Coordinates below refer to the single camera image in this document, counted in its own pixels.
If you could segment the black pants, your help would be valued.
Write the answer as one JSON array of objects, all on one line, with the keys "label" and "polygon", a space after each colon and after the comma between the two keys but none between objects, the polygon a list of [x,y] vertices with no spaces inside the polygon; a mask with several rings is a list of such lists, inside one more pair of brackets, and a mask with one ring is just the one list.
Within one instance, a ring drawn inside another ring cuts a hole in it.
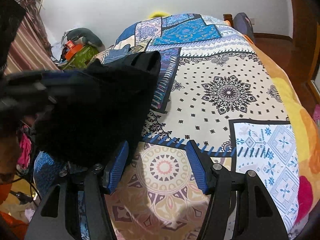
[{"label": "black pants", "polygon": [[157,51],[127,55],[45,80],[55,104],[35,121],[39,150],[82,167],[107,163],[122,142],[133,154],[161,68]]}]

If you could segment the striped pink curtain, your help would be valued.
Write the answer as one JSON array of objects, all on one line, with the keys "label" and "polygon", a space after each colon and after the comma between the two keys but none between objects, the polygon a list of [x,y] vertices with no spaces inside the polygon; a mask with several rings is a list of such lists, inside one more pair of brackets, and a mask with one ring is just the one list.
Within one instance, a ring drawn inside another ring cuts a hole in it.
[{"label": "striped pink curtain", "polygon": [[26,15],[10,45],[5,74],[27,70],[58,70],[53,63],[51,45],[37,8],[37,0],[20,0]]}]

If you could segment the green storage bag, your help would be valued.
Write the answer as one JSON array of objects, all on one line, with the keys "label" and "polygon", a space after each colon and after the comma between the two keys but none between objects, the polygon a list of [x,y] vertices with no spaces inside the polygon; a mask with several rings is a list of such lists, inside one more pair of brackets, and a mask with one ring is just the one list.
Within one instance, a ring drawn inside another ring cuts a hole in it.
[{"label": "green storage bag", "polygon": [[61,64],[61,70],[84,69],[91,59],[98,54],[97,48],[91,45],[77,44],[65,54],[66,63]]}]

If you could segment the orange box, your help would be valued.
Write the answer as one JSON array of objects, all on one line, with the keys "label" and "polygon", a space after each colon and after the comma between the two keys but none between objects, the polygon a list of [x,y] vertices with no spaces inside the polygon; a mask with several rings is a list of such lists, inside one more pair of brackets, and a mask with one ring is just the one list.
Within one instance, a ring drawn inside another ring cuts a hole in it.
[{"label": "orange box", "polygon": [[82,44],[75,44],[73,41],[67,41],[65,47],[62,51],[62,57],[67,61],[70,61],[71,58],[79,52],[84,46]]}]

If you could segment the grey plush toy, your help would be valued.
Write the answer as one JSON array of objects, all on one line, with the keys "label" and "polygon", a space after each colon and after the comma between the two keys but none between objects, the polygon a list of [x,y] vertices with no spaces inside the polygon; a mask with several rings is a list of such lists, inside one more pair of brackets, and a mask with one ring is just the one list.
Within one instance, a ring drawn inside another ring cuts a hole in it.
[{"label": "grey plush toy", "polygon": [[72,29],[67,33],[67,40],[77,41],[81,40],[84,44],[89,44],[94,47],[102,47],[103,42],[97,35],[87,28]]}]

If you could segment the patchwork bed sheet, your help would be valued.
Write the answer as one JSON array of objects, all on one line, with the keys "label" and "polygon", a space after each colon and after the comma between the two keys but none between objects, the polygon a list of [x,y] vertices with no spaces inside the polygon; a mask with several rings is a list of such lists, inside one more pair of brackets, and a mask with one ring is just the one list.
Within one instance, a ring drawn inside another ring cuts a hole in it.
[{"label": "patchwork bed sheet", "polygon": [[299,166],[283,100],[235,29],[138,22],[83,70],[44,74],[41,202],[27,239],[289,239]]}]

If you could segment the folded blue jeans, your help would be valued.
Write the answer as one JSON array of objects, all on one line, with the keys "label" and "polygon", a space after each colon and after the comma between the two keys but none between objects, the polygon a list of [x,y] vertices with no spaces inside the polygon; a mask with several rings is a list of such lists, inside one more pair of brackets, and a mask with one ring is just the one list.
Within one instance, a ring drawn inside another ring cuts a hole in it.
[{"label": "folded blue jeans", "polygon": [[106,52],[106,54],[103,56],[103,59],[100,61],[102,64],[107,64],[107,63],[111,63],[113,61],[116,61],[118,59],[121,59],[129,53],[130,48],[131,48],[131,46],[129,44],[127,44],[121,49],[109,50]]}]

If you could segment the orange yellow blanket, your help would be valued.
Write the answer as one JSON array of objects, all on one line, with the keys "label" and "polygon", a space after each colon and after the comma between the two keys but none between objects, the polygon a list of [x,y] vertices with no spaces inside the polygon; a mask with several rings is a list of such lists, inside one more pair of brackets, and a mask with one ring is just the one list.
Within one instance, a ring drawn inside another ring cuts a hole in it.
[{"label": "orange yellow blanket", "polygon": [[235,146],[236,170],[255,170],[287,231],[302,224],[319,200],[319,134],[289,78],[227,22],[226,42],[212,75],[216,146]]}]

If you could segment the yellow foam tube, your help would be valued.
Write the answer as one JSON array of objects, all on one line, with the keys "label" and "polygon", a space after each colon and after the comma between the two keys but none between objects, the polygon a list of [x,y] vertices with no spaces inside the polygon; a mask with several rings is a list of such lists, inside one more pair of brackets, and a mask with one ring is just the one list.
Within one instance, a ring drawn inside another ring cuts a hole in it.
[{"label": "yellow foam tube", "polygon": [[148,19],[157,18],[157,17],[168,17],[168,16],[170,16],[170,14],[167,12],[155,11],[148,16]]}]

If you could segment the wooden wardrobe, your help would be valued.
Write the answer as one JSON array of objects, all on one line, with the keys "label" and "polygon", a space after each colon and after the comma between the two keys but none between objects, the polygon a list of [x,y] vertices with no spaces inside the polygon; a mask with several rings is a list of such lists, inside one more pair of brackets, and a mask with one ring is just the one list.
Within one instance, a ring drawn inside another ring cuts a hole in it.
[{"label": "wooden wardrobe", "polygon": [[295,80],[313,83],[319,64],[319,13],[312,0],[291,0],[294,50],[290,63]]}]

